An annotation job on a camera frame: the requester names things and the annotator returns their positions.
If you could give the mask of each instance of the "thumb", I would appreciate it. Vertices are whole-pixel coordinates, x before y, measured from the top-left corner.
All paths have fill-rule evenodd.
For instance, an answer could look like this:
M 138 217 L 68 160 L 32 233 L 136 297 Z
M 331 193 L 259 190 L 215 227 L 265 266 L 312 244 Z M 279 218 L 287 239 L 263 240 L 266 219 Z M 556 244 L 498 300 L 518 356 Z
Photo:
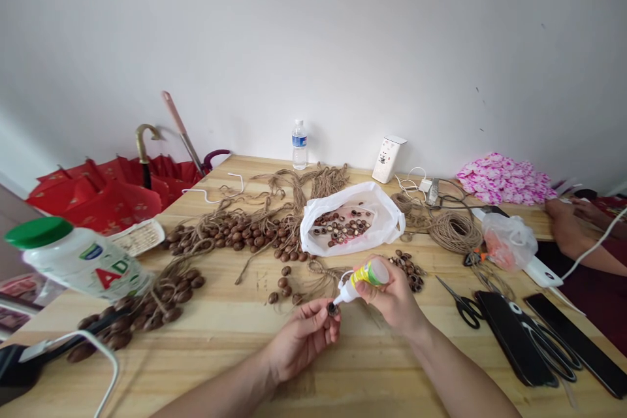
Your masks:
M 305 338 L 311 333 L 317 332 L 324 326 L 328 315 L 327 309 L 323 308 L 311 318 L 297 320 L 296 336 L 298 338 Z
M 382 293 L 379 289 L 364 281 L 359 281 L 355 284 L 355 290 L 367 304 L 372 304 L 380 310 L 379 307 L 380 304 L 384 302 L 383 297 L 385 297 L 385 293 Z

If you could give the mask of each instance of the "yellow glue bottle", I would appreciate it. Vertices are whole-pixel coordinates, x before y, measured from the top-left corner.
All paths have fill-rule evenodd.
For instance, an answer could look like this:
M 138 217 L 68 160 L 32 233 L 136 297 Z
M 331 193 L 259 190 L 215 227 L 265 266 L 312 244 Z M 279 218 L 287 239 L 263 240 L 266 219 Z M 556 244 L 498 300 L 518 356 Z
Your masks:
M 385 285 L 390 280 L 390 274 L 387 271 L 387 268 L 383 264 L 383 261 L 379 258 L 373 258 L 368 261 L 364 266 L 362 266 L 357 271 L 354 271 L 348 281 L 346 281 L 342 285 L 342 281 L 340 281 L 340 295 L 336 297 L 333 301 L 334 306 L 337 306 L 340 302 L 351 302 L 359 297 L 357 290 L 355 289 L 355 284 L 359 281 L 367 282 L 372 285 Z

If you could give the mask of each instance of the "bottle cap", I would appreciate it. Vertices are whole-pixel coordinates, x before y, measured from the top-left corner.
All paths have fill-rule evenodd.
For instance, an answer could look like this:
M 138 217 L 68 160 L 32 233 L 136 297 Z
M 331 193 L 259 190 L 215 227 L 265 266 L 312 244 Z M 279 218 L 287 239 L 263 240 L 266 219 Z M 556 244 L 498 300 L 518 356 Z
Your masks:
M 5 240 L 19 249 L 39 248 L 61 240 L 73 230 L 62 217 L 42 217 L 11 229 Z

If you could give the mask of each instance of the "human arm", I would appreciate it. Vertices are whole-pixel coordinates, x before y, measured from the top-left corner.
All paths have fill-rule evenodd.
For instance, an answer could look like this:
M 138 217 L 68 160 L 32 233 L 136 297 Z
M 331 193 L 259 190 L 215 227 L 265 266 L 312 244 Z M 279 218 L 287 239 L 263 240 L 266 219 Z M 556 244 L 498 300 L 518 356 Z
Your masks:
M 276 387 L 295 377 L 340 337 L 341 315 L 329 317 L 332 298 L 301 306 L 260 351 L 200 384 L 153 415 L 153 418 L 249 416 Z
M 357 292 L 410 343 L 449 416 L 520 417 L 516 407 L 483 369 L 425 317 L 411 293 L 405 273 L 385 259 L 381 260 L 390 273 L 390 282 L 381 289 L 359 282 Z
M 572 197 L 570 202 L 572 202 L 575 208 L 575 215 L 577 217 L 586 222 L 590 222 L 603 231 L 606 231 L 614 220 L 613 217 L 607 215 L 590 201 Z M 627 224 L 620 221 L 617 222 L 610 235 L 618 240 L 627 240 Z
M 577 210 L 575 204 L 566 204 L 558 199 L 552 199 L 545 203 L 545 209 L 553 219 L 551 227 L 553 238 L 564 255 L 576 260 L 594 246 L 596 240 L 583 232 L 575 218 Z M 627 276 L 627 266 L 602 246 L 588 254 L 581 260 L 581 264 L 606 273 Z

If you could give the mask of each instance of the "person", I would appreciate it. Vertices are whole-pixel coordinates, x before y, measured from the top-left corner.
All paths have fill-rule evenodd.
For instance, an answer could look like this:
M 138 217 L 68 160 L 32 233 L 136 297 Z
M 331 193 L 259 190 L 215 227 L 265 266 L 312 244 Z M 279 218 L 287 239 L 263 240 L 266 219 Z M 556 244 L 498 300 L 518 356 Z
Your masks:
M 495 382 L 425 317 L 405 273 L 383 261 L 390 282 L 378 289 L 360 281 L 357 292 L 410 344 L 448 414 L 452 418 L 520 417 Z M 266 347 L 177 398 L 153 418 L 251 415 L 281 382 L 295 377 L 340 339 L 341 314 L 329 317 L 327 313 L 332 300 L 321 298 L 301 306 Z
M 538 242 L 538 258 L 555 274 L 563 277 L 573 263 L 596 240 L 587 236 L 579 219 L 605 231 L 613 221 L 594 204 L 572 198 L 572 204 L 553 199 L 545 203 L 552 219 L 555 243 Z M 627 224 L 617 222 L 610 237 L 581 260 L 579 266 L 558 289 L 588 320 L 627 355 L 627 323 L 622 313 L 627 309 Z
M 557 246 L 563 255 L 574 261 L 596 243 L 595 239 L 583 232 L 577 217 L 603 231 L 607 230 L 613 218 L 589 201 L 575 197 L 570 201 L 571 204 L 568 204 L 559 199 L 552 199 L 545 203 L 545 209 L 553 220 L 552 232 Z M 586 256 L 581 260 L 581 265 L 609 274 L 627 276 L 625 257 L 627 244 L 624 243 L 627 240 L 627 224 L 618 222 L 610 236 L 613 240 L 608 239 Z

